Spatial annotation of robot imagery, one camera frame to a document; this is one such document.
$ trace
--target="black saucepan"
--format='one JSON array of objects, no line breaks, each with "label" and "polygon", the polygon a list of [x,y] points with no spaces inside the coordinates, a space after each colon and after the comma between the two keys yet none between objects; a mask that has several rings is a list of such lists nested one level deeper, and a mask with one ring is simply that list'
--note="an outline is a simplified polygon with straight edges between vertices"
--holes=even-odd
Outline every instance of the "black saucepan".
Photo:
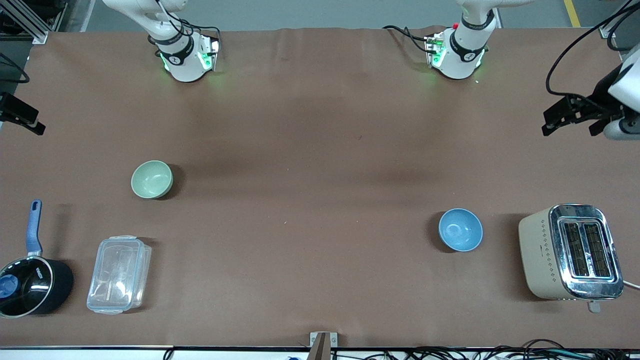
[{"label": "black saucepan", "polygon": [[48,314],[60,307],[71,292],[74,276],[69,266],[40,257],[41,211],[42,201],[34,200],[27,225],[27,256],[12,261],[0,271],[0,317]]}]

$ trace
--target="brown table cover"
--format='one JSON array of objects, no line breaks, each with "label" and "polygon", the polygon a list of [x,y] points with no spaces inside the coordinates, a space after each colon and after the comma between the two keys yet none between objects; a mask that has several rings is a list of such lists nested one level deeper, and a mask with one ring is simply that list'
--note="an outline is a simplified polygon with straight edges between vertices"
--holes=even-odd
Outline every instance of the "brown table cover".
[{"label": "brown table cover", "polygon": [[[640,292],[593,315],[537,299],[520,259],[520,219],[588,203],[640,281],[640,143],[540,131],[558,100],[547,70],[582,31],[497,30],[463,81],[384,30],[223,33],[219,71],[190,84],[145,33],[52,33],[17,92],[44,136],[2,128],[0,262],[25,255],[39,198],[44,256],[76,282],[53,315],[0,319],[0,344],[298,345],[337,331],[344,346],[638,347]],[[594,35],[553,85],[590,94],[619,63]],[[175,173],[164,200],[130,189],[153,159]],[[456,207],[484,225],[469,253],[437,234]],[[143,306],[92,313],[97,247],[122,234],[153,247]]]}]

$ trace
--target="toaster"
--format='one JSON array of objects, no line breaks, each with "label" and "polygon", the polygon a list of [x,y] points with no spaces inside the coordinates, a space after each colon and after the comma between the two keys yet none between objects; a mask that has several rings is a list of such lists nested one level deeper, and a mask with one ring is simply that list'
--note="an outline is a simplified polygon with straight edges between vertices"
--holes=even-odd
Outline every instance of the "toaster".
[{"label": "toaster", "polygon": [[536,296],[594,302],[622,294],[609,226],[594,206],[552,206],[522,219],[518,233],[527,285]]}]

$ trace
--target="saucepan handle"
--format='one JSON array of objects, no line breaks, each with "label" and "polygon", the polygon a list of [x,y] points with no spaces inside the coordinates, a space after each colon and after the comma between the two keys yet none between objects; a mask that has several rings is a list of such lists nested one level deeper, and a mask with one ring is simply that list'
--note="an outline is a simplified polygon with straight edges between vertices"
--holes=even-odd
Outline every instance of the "saucepan handle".
[{"label": "saucepan handle", "polygon": [[36,199],[31,203],[29,209],[29,222],[27,223],[27,255],[41,256],[42,246],[38,239],[38,228],[40,228],[40,213],[42,212],[42,201]]}]

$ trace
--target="clear plastic container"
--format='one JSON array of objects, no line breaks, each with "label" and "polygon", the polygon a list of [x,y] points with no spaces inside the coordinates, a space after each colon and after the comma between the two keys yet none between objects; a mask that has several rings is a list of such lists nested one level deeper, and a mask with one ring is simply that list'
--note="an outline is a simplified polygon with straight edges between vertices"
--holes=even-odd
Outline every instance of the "clear plastic container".
[{"label": "clear plastic container", "polygon": [[98,247],[86,306],[100,314],[120,314],[142,304],[151,247],[135,236],[114,236]]}]

